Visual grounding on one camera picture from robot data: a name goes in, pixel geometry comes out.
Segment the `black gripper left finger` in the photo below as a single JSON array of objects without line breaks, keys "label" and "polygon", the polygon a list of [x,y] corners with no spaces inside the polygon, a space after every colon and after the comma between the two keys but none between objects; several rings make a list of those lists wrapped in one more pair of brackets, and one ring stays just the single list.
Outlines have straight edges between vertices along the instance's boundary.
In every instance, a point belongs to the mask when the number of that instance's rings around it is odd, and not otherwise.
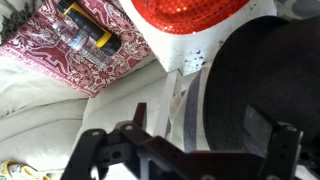
[{"label": "black gripper left finger", "polygon": [[122,121],[107,133],[103,129],[89,129],[79,138],[60,180],[103,180],[109,167],[123,163],[136,178],[141,178],[137,144],[129,135],[146,129],[147,104],[137,105],[134,117]]}]

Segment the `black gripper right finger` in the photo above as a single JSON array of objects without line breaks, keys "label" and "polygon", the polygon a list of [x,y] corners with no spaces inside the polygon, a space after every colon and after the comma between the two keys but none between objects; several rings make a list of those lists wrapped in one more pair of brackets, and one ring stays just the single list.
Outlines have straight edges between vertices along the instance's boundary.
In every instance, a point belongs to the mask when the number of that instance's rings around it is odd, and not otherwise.
[{"label": "black gripper right finger", "polygon": [[303,132],[280,125],[254,105],[246,107],[244,127],[265,153],[259,180],[293,180],[298,164]]}]

